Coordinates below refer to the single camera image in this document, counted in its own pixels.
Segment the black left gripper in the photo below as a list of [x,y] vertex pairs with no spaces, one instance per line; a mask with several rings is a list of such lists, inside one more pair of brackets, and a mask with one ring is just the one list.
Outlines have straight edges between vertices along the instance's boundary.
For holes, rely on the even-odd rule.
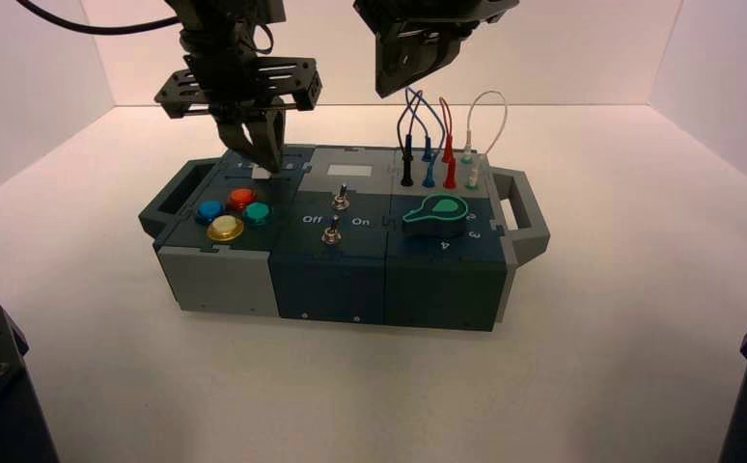
[[322,82],[316,60],[273,57],[259,47],[260,28],[286,20],[282,1],[170,1],[180,21],[186,67],[173,72],[154,101],[172,119],[194,105],[257,109],[246,122],[216,119],[220,140],[270,173],[282,169],[286,111],[313,110]]

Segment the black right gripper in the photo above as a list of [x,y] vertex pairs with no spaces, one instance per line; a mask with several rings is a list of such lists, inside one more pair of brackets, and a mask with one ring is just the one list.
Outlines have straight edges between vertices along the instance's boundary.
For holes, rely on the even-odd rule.
[[472,30],[518,5],[515,0],[354,1],[375,37],[376,93],[387,97],[448,66]]

